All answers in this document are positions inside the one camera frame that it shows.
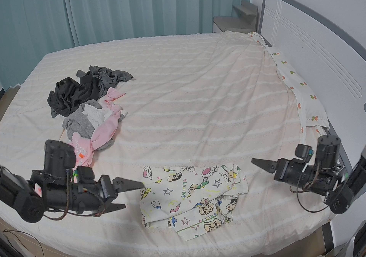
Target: curtain fold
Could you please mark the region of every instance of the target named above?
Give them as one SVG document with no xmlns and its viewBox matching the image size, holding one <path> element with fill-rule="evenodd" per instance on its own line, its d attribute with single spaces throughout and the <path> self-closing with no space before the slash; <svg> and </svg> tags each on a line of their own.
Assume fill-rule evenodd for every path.
<svg viewBox="0 0 366 257">
<path fill-rule="evenodd" d="M 212 32 L 241 0 L 0 0 L 0 81 L 22 83 L 65 48 L 154 35 Z"/>
</svg>

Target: wooden floor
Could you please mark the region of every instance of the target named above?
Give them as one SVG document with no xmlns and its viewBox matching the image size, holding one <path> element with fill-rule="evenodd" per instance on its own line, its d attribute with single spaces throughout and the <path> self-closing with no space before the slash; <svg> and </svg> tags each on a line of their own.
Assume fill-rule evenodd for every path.
<svg viewBox="0 0 366 257">
<path fill-rule="evenodd" d="M 4 113 L 6 112 L 8 106 L 10 105 L 14 96 L 18 92 L 19 88 L 20 86 L 9 89 L 0 99 L 0 120 L 2 119 Z M 12 230 L 14 228 L 0 218 L 0 229 L 1 231 L 4 231 L 4 230 Z M 35 239 L 22 233 L 14 233 L 14 234 L 11 234 L 9 232 L 6 233 L 7 237 L 9 238 L 18 237 L 19 240 L 26 247 L 26 249 L 29 250 L 31 253 L 33 253 L 36 257 L 43 257 L 42 250 Z M 72 257 L 60 251 L 57 251 L 56 249 L 53 249 L 47 245 L 42 244 L 42 247 L 45 257 Z M 310 236 L 307 236 L 306 238 L 300 241 L 296 241 L 295 243 L 287 246 L 286 248 L 278 251 L 275 254 L 272 255 L 259 254 L 253 257 L 284 257 L 284 256 L 317 257 L 319 255 L 322 255 L 324 252 L 325 252 L 325 245 L 323 239 L 323 232 L 322 229 L 319 228 Z"/>
</svg>

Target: nightstand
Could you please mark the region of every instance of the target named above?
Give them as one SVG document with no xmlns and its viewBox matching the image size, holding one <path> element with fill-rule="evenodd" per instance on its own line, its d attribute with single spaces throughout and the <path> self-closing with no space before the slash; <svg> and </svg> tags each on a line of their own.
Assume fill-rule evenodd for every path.
<svg viewBox="0 0 366 257">
<path fill-rule="evenodd" d="M 246 0 L 242 0 L 240 6 L 233 5 L 233 8 L 239 13 L 239 17 L 213 17 L 212 32 L 234 31 L 249 33 L 255 31 L 258 7 Z"/>
</svg>

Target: white headboard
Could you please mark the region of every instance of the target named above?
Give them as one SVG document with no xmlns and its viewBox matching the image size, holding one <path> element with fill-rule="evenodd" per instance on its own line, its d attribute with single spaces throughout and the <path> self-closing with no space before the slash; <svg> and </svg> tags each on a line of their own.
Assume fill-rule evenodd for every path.
<svg viewBox="0 0 366 257">
<path fill-rule="evenodd" d="M 286 55 L 321 100 L 350 172 L 366 144 L 366 49 L 295 0 L 263 0 L 258 33 Z"/>
</svg>

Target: mattress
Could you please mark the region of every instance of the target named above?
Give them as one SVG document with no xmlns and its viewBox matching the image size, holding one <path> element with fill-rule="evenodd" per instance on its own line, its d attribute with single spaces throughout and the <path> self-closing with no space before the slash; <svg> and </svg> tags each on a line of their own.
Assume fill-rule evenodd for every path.
<svg viewBox="0 0 366 257">
<path fill-rule="evenodd" d="M 30 178 L 43 169 L 47 139 L 65 140 L 63 117 L 52 118 L 47 97 L 55 83 L 75 80 L 89 65 L 124 70 L 115 101 L 128 111 L 114 144 L 94 154 L 101 174 L 140 180 L 145 165 L 212 166 L 233 162 L 244 171 L 249 193 L 233 221 L 184 242 L 172 228 L 141 225 L 140 191 L 121 193 L 121 211 L 99 218 L 68 215 L 55 222 L 24 222 L 0 203 L 0 217 L 64 253 L 82 256 L 252 256 L 270 254 L 299 240 L 332 217 L 329 209 L 305 212 L 289 186 L 250 163 L 251 158 L 292 158 L 300 122 L 294 94 L 279 79 L 266 49 L 249 35 L 176 35 L 111 41 L 47 54 L 22 85 L 0 123 L 0 163 Z M 307 128 L 307 143 L 317 133 Z M 321 197 L 301 195 L 308 209 Z"/>
</svg>

